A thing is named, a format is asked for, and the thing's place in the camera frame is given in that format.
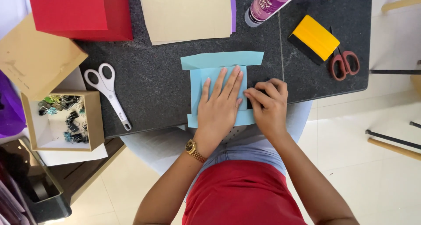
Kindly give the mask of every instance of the glue bottle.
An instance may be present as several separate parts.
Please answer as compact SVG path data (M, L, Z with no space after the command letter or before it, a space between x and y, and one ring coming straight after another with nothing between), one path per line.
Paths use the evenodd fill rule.
M244 14L250 27L257 27L291 0L254 0Z

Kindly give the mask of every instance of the red paper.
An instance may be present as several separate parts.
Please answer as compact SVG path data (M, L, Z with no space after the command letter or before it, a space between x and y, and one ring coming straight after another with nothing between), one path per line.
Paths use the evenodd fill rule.
M38 31L89 41L133 40L128 0L30 0Z

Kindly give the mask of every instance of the floor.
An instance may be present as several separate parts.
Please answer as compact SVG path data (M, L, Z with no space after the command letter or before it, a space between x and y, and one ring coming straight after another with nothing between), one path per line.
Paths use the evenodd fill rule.
M383 15L373 0L371 69L415 69L421 59L421 5ZM421 224L421 162L367 143L365 130L421 144L421 101L408 76L371 75L367 90L313 102L298 145L344 197L364 225ZM125 149L56 224L129 225L159 178ZM288 187L308 224L288 178ZM181 224L183 205L173 224Z

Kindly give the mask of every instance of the red-handled scissors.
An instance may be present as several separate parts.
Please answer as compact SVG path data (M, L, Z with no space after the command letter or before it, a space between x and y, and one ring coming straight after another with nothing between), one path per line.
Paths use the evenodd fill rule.
M332 27L330 27L330 32L332 33L332 35L334 35ZM358 61L358 57L355 55L355 53L349 50L342 52L341 49L342 49L341 45L339 45L334 50L334 57L330 59L330 63L329 63L329 71L334 77L334 79L338 81L344 80L347 74L355 75L356 73L358 73L358 71L360 71L360 62ZM351 70L350 63L346 59L347 56L350 56L354 60L354 63L356 65L355 71ZM335 70L334 70L336 62L338 63L338 66L339 66L338 76L335 74Z

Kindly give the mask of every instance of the light blue cardstock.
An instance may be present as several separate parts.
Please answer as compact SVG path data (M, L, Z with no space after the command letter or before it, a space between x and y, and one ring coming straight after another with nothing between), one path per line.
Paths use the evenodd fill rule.
M212 94L215 81L218 78L222 67L227 68L227 74L224 78L224 86L229 75L236 65L239 65L244 72L241 82L239 98L243 99L240 104L235 125L254 124L253 110L247 109L247 98L243 91L247 88L247 65L260 65L264 52L256 51L236 51L236 52L220 52L205 53L198 55L190 55L181 58L183 70L190 70L190 87L192 94L192 114L187 115L188 126L197 128L197 108L202 96L202 87L206 79L210 79L209 97Z

